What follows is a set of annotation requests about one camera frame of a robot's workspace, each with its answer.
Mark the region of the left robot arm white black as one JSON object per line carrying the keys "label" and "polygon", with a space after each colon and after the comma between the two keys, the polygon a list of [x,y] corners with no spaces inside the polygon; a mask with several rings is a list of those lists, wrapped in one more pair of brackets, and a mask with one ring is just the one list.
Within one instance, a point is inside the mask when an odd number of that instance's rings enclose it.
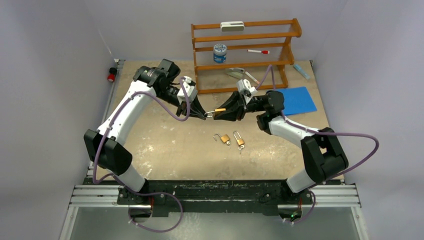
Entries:
{"label": "left robot arm white black", "polygon": [[88,129],[83,136],[93,165],[106,169],[131,189],[129,197],[138,205],[149,199],[149,191],[144,187],[147,179],[132,165],[133,156],[124,145],[145,108],[155,101],[180,122],[189,117],[207,118],[192,78],[182,76],[178,83],[174,82],[180,72],[168,59],[162,59],[157,67],[141,66],[111,115],[96,130]]}

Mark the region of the large brass padlock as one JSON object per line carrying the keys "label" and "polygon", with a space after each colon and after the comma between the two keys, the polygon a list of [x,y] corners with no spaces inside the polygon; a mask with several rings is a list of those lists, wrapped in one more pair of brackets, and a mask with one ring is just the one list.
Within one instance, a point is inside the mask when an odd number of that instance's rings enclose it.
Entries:
{"label": "large brass padlock", "polygon": [[216,108],[212,111],[205,112],[205,117],[206,118],[214,118],[216,115],[218,115],[219,113],[224,112],[226,110],[227,110],[226,108]]}

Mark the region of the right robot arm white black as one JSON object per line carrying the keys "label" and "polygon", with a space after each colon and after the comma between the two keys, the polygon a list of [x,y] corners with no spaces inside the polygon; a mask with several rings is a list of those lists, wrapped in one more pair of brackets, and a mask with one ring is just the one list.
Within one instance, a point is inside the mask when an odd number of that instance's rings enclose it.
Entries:
{"label": "right robot arm white black", "polygon": [[247,113],[256,117],[258,128],[272,136],[281,137],[301,149],[304,168],[283,182],[280,196],[288,204],[300,198],[301,191],[322,183],[349,166],[346,154],[335,132],[329,128],[311,128],[291,121],[283,113],[284,95],[269,90],[264,95],[245,101],[244,95],[234,91],[212,114],[214,120],[240,121]]}

